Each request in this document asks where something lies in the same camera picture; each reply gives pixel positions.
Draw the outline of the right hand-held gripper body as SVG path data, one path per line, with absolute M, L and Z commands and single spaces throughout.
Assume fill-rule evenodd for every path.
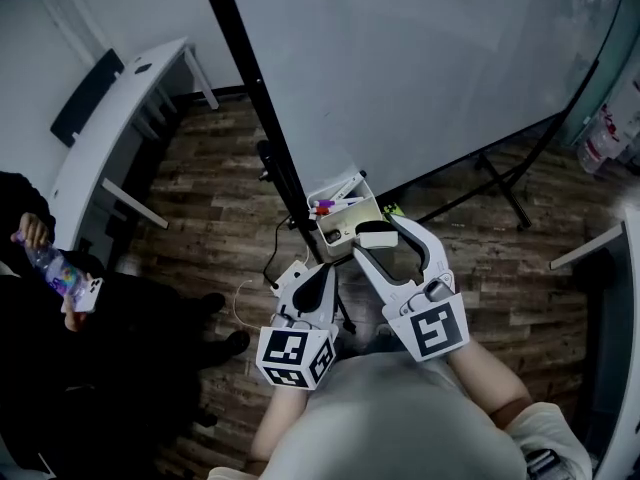
M 382 314 L 416 362 L 443 356 L 469 343 L 462 295 L 451 272 L 412 287 L 384 305 Z

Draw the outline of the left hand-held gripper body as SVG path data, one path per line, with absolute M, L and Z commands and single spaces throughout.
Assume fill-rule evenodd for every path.
M 274 387 L 313 391 L 336 360 L 338 332 L 332 311 L 276 313 L 261 328 L 256 366 Z

